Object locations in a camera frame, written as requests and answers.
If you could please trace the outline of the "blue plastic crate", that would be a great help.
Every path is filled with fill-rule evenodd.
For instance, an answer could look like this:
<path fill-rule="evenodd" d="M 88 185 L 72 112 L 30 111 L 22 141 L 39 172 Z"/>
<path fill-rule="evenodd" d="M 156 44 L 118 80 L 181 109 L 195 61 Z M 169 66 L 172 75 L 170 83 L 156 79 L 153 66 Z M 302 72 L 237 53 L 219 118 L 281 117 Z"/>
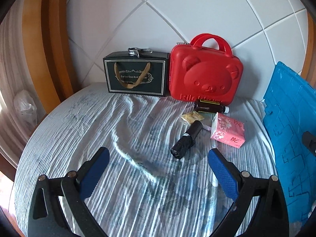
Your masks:
<path fill-rule="evenodd" d="M 263 99 L 263 124 L 274 148 L 289 221 L 304 224 L 315 201 L 315 155 L 304 146 L 302 136 L 315 135 L 315 89 L 278 62 Z"/>

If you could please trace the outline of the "striped blue table cloth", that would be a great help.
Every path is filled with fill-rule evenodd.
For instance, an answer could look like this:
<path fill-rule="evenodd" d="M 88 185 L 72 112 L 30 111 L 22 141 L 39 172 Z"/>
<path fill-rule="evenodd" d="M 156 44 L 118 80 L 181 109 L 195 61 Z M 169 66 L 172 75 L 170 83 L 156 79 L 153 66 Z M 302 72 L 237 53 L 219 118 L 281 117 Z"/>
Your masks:
<path fill-rule="evenodd" d="M 171 97 L 111 94 L 104 83 L 71 96 L 40 123 L 21 155 L 13 200 L 19 228 L 27 232 L 38 176 L 63 177 L 106 147 L 109 165 L 85 202 L 109 236 L 209 236 L 232 204 L 209 167 L 209 150 L 258 178 L 276 173 L 274 150 L 263 103 L 236 97 L 229 116 L 245 126 L 242 147 L 203 130 L 175 159 L 170 150 L 187 130 L 181 115 L 192 108 Z"/>

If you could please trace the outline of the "dark brown medicine bottle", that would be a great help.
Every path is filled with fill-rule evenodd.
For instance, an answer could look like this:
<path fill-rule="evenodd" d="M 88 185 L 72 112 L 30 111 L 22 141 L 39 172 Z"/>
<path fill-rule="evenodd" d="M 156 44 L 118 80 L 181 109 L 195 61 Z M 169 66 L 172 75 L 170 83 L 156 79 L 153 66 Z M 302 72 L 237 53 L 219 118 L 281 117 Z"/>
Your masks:
<path fill-rule="evenodd" d="M 229 113 L 229 107 L 221 105 L 218 102 L 207 100 L 196 100 L 194 102 L 194 111 L 205 113 Z"/>

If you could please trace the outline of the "pink tissue pack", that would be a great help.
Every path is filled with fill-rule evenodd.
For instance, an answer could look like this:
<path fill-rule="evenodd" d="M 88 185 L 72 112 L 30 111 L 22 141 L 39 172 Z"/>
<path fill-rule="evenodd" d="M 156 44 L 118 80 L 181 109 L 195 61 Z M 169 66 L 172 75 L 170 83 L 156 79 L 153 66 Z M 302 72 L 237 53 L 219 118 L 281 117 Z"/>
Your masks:
<path fill-rule="evenodd" d="M 217 113 L 212 120 L 211 139 L 239 149 L 245 143 L 244 124 Z"/>

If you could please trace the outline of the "red bear suitcase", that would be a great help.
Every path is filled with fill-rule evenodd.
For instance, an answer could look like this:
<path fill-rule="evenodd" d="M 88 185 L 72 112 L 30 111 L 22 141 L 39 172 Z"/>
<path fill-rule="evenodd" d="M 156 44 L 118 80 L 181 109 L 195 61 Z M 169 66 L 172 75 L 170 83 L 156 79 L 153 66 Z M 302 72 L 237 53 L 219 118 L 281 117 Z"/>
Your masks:
<path fill-rule="evenodd" d="M 243 64 L 220 36 L 203 33 L 170 54 L 169 91 L 185 102 L 208 100 L 229 105 L 236 94 Z"/>

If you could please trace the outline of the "black gift box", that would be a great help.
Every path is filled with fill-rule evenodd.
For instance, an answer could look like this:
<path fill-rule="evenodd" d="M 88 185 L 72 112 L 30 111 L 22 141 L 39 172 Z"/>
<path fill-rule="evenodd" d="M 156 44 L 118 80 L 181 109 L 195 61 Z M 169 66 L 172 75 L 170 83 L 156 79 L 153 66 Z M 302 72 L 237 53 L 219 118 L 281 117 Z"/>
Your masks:
<path fill-rule="evenodd" d="M 127 51 L 103 58 L 107 88 L 110 93 L 164 97 L 169 79 L 169 53 L 153 51 L 141 57 Z"/>

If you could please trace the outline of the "small pink ointment tube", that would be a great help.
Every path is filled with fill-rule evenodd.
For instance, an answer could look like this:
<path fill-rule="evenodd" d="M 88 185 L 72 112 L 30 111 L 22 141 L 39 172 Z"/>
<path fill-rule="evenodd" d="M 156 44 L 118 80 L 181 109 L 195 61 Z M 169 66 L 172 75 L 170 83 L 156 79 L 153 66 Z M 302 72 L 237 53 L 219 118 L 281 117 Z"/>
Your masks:
<path fill-rule="evenodd" d="M 212 127 L 211 127 L 211 126 L 208 126 L 208 125 L 202 124 L 202 127 L 203 127 L 203 129 L 204 129 L 204 130 L 207 130 L 207 131 L 209 131 L 209 132 L 211 132 L 211 131 L 212 131 Z"/>

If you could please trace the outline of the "yellow snack packet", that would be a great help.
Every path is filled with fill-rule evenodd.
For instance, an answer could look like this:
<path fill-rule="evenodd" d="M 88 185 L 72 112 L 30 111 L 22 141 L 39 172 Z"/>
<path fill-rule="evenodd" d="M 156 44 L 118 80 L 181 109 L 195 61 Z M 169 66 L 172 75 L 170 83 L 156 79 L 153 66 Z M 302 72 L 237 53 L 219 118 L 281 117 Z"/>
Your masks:
<path fill-rule="evenodd" d="M 204 117 L 200 115 L 198 112 L 192 111 L 192 112 L 181 115 L 181 119 L 185 121 L 186 123 L 192 125 L 195 121 L 204 120 Z"/>

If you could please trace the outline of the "white plastic bag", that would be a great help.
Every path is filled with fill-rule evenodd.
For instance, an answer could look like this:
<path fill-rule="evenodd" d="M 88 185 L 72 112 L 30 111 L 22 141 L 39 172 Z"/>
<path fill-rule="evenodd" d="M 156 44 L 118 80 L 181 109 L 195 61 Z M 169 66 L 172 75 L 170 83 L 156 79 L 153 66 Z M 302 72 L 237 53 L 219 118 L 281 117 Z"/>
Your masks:
<path fill-rule="evenodd" d="M 27 90 L 22 90 L 13 99 L 14 108 L 26 128 L 32 130 L 38 123 L 36 104 Z"/>

